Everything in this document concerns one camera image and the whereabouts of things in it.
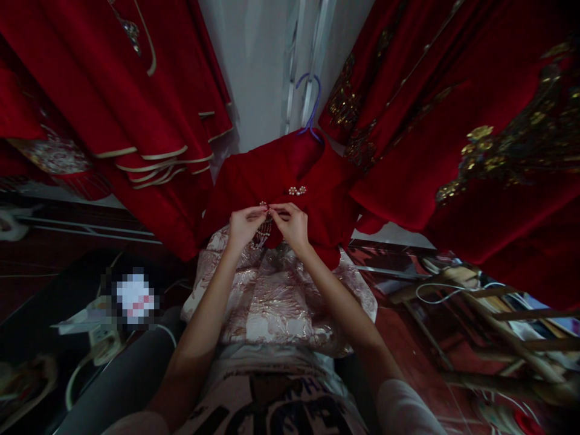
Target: white wall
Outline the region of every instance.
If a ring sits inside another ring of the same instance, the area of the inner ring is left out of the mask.
[[[298,0],[199,0],[213,48],[233,101],[235,133],[214,145],[215,164],[229,153],[247,152],[280,137],[283,112],[284,56],[289,11]],[[321,108],[373,4],[338,0],[331,25],[321,81]],[[304,32],[298,48],[297,77],[306,72],[317,1],[306,2]],[[300,122],[302,89],[294,94],[292,129]]]

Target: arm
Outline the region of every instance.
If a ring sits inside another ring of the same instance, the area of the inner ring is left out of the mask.
[[[218,343],[237,262],[265,219],[266,207],[231,214],[230,238],[216,272],[169,361],[159,390],[147,406],[147,410],[164,418],[171,433],[195,406]]]
[[[375,324],[308,242],[308,216],[294,204],[272,204],[272,218],[312,277],[333,319],[361,360],[374,393],[386,379],[405,380]]]

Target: woman's left hand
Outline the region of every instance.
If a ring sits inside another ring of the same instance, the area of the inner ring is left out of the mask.
[[[266,220],[267,206],[258,205],[234,211],[230,217],[228,247],[241,253],[252,241],[260,225]]]

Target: person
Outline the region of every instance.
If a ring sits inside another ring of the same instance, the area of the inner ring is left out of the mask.
[[[358,356],[382,432],[444,434],[373,321],[310,245],[308,216],[293,203],[231,214],[227,247],[157,393],[105,434],[369,433],[328,356],[295,346],[218,346],[239,257],[268,213]]]

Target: hand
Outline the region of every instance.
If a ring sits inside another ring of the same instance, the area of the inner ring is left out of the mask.
[[[241,254],[252,241],[260,225],[266,220],[268,207],[258,205],[234,211],[230,217],[230,238],[228,247]]]
[[[308,215],[296,205],[271,204],[270,215],[280,229],[280,232],[299,257],[310,247],[308,241]]]

